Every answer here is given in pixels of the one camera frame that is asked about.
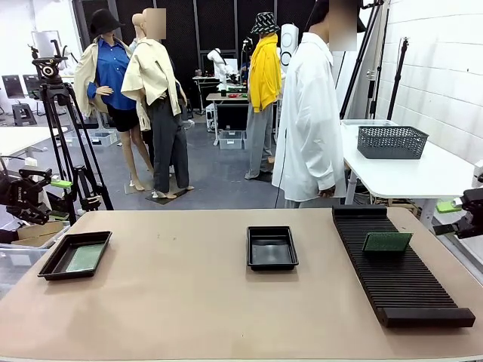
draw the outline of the table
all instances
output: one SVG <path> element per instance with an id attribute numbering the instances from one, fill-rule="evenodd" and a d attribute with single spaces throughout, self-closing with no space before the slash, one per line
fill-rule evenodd
<path id="1" fill-rule="evenodd" d="M 0 301 L 0 356 L 33 360 L 475 360 L 483 288 L 407 210 L 396 227 L 459 306 L 464 330 L 380 326 L 328 209 L 98 211 L 69 233 L 112 231 L 93 278 L 37 278 Z M 216 229 L 206 225 L 217 220 Z M 246 266 L 246 228 L 289 225 L 289 273 Z"/>
<path id="2" fill-rule="evenodd" d="M 62 131 L 67 132 L 67 127 L 62 127 Z M 33 152 L 44 151 L 34 145 L 50 138 L 49 127 L 0 127 L 0 155 L 19 156 L 25 153 L 33 158 Z"/>
<path id="3" fill-rule="evenodd" d="M 342 125 L 344 159 L 352 170 L 346 204 L 353 203 L 355 185 L 360 179 L 378 198 L 423 199 L 420 220 L 429 228 L 438 199 L 460 197 L 472 189 L 474 166 L 429 141 L 420 160 L 367 159 L 357 150 L 358 127 L 367 122 L 349 120 Z"/>
<path id="4" fill-rule="evenodd" d="M 214 142 L 213 142 L 213 146 L 217 146 L 218 145 L 218 142 L 220 141 L 220 138 L 218 136 L 218 111 L 217 111 L 217 107 L 218 105 L 223 105 L 223 103 L 225 103 L 226 101 L 239 101 L 239 102 L 246 102 L 247 103 L 247 106 L 248 106 L 248 98 L 247 97 L 236 97 L 236 98 L 230 98 L 228 97 L 228 94 L 223 97 L 221 95 L 221 93 L 210 93 L 208 94 L 208 97 L 206 97 L 206 100 L 209 100 L 213 103 L 213 107 L 214 107 L 214 134 L 215 134 L 215 139 L 214 139 Z M 277 111 L 278 111 L 278 107 L 280 106 L 280 100 L 281 100 L 281 96 L 278 97 L 277 99 Z M 278 115 L 279 113 L 277 112 L 276 113 L 276 120 L 275 120 L 275 138 L 276 138 L 276 135 L 278 135 L 278 123 L 279 123 L 279 119 L 278 119 Z"/>
<path id="5" fill-rule="evenodd" d="M 215 77 L 196 76 L 196 77 L 193 77 L 193 81 L 195 81 L 196 86 L 198 87 L 200 115 L 202 115 L 205 112 L 205 107 L 203 106 L 203 94 L 202 94 L 201 84 L 204 84 L 204 83 L 219 84 L 220 80 Z"/>

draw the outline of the yellow jacket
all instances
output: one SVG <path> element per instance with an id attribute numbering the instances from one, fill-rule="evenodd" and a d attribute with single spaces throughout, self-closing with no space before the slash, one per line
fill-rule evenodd
<path id="1" fill-rule="evenodd" d="M 277 42 L 276 34 L 261 39 L 251 58 L 248 92 L 255 113 L 274 103 L 280 94 L 281 70 Z"/>

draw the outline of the beige jacket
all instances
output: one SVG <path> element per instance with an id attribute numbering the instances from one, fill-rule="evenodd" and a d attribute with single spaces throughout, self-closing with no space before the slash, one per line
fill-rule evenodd
<path id="1" fill-rule="evenodd" d="M 95 38 L 93 43 L 84 51 L 74 74 L 74 91 L 78 107 L 82 114 L 87 117 L 91 115 L 94 109 L 97 109 L 99 112 L 107 113 L 107 106 L 102 101 L 99 94 L 96 94 L 93 100 L 89 100 L 87 95 L 89 83 L 95 83 L 96 81 L 97 55 L 99 53 L 97 42 L 99 41 L 99 38 L 99 36 Z M 126 50 L 128 58 L 131 58 L 132 51 L 129 47 L 119 39 L 115 38 L 115 40 L 119 42 L 119 44 L 122 44 Z M 141 130 L 150 130 L 151 124 L 142 103 L 137 103 L 136 111 L 137 116 L 139 117 Z"/>
<path id="2" fill-rule="evenodd" d="M 156 40 L 140 39 L 124 76 L 121 93 L 127 98 L 151 105 L 168 93 L 173 115 L 181 113 L 176 92 L 176 78 L 164 45 Z"/>

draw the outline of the black slotted rack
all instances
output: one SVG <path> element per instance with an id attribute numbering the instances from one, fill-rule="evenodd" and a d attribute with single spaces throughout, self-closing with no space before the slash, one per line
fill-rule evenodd
<path id="1" fill-rule="evenodd" d="M 364 252 L 369 232 L 398 232 L 384 206 L 332 210 L 343 245 L 379 322 L 385 327 L 472 327 L 475 315 L 458 308 L 414 250 Z"/>

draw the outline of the black bucket hat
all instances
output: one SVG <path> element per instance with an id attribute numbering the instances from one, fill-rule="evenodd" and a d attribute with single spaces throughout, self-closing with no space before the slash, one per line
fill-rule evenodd
<path id="1" fill-rule="evenodd" d="M 107 9 L 100 9 L 92 14 L 90 31 L 93 36 L 106 34 L 120 26 L 124 26 L 124 24 L 118 22 Z"/>
<path id="2" fill-rule="evenodd" d="M 280 28 L 275 23 L 275 16 L 273 13 L 267 11 L 265 13 L 259 13 L 255 19 L 255 25 L 251 29 L 252 34 L 270 34 L 271 32 L 277 32 Z"/>

